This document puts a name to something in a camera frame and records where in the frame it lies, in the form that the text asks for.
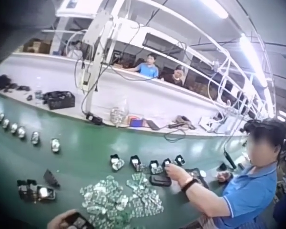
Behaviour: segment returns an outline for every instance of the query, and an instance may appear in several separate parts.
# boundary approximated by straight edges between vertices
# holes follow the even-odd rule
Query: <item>black wristwatch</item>
[[[190,182],[188,182],[182,189],[181,191],[183,191],[184,193],[186,193],[186,191],[190,188],[190,186],[192,186],[194,183],[199,183],[199,181],[196,178],[192,178],[192,180]]]

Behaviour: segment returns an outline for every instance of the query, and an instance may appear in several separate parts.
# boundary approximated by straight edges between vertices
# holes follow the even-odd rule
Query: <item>clear plastic bag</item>
[[[119,127],[126,119],[129,113],[129,107],[126,96],[119,99],[110,111],[110,121]]]

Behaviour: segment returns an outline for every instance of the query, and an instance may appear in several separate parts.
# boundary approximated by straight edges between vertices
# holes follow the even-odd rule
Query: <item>black hair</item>
[[[264,120],[250,132],[250,136],[254,142],[266,140],[273,147],[279,146],[280,151],[277,155],[277,162],[279,163],[286,137],[285,125],[273,119]]]
[[[154,60],[156,60],[156,59],[157,59],[157,55],[156,55],[156,54],[154,54],[154,53],[150,53],[150,54],[148,54],[147,56],[151,56],[151,57],[153,57],[153,59],[154,59]]]
[[[184,66],[182,66],[181,64],[179,64],[179,65],[177,65],[177,66],[175,67],[175,70],[181,70],[181,71],[184,72]]]

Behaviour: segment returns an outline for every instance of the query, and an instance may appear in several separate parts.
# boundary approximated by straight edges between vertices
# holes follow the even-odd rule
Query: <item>blue polo shirt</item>
[[[276,193],[276,163],[257,173],[248,174],[252,166],[233,178],[224,189],[223,198],[227,202],[231,216],[214,217],[219,229],[235,229],[260,215],[271,203]]]
[[[148,66],[147,63],[139,64],[139,71],[140,74],[145,75],[149,78],[157,78],[159,75],[158,68],[155,65]]]

